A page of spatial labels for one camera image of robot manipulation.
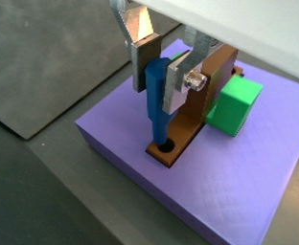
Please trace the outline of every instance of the purple box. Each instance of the purple box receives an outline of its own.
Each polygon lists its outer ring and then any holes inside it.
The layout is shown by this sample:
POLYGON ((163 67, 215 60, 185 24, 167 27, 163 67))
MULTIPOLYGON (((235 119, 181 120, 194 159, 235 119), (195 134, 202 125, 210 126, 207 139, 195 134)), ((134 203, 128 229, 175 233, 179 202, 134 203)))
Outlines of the purple box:
MULTIPOLYGON (((163 56, 185 51, 178 40, 163 56)), ((213 244, 261 244, 299 157, 299 84, 237 62, 263 84, 235 138, 206 125, 173 168, 146 152, 146 93, 130 78, 78 119, 87 143, 213 244)))

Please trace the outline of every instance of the dark gray surface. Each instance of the dark gray surface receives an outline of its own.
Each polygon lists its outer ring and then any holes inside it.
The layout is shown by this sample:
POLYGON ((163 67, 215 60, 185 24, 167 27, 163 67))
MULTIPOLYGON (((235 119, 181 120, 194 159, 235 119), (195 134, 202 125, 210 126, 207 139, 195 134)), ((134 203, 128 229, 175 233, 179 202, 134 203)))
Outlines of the dark gray surface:
POLYGON ((0 126, 0 245, 120 244, 45 168, 0 126))
MULTIPOLYGON (((178 25, 152 17, 162 34, 178 25)), ((23 138, 127 61, 108 0, 0 0, 0 121, 23 138)))

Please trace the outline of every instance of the purple foam block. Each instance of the purple foam block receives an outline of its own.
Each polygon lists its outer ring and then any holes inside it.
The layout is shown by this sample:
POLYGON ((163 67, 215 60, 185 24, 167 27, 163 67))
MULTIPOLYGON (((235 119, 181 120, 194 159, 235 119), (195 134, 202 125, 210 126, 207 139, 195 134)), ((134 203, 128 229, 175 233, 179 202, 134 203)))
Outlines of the purple foam block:
MULTIPOLYGON (((164 51, 185 51, 177 41, 164 51)), ((76 121, 88 144, 213 244, 261 244, 299 157, 299 84, 238 62, 263 84, 235 138, 206 125, 173 168, 146 152, 146 93, 130 78, 76 121)))

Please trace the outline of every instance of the metal screw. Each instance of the metal screw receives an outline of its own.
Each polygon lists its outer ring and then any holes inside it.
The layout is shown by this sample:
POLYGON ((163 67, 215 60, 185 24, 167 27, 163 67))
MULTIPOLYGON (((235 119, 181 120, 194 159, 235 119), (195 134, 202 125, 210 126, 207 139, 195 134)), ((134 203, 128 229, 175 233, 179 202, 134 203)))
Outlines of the metal screw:
POLYGON ((199 91, 205 87, 206 81, 207 77, 198 70, 191 70, 185 75, 186 86, 195 91, 199 91))

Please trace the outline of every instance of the green cube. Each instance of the green cube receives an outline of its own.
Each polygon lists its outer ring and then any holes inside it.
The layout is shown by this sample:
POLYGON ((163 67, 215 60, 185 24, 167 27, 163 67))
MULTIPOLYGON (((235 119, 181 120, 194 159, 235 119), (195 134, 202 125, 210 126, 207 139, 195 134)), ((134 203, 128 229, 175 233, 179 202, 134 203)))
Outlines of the green cube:
POLYGON ((233 76, 222 89, 206 122, 230 136, 235 136, 247 119, 262 87, 261 84, 233 76))

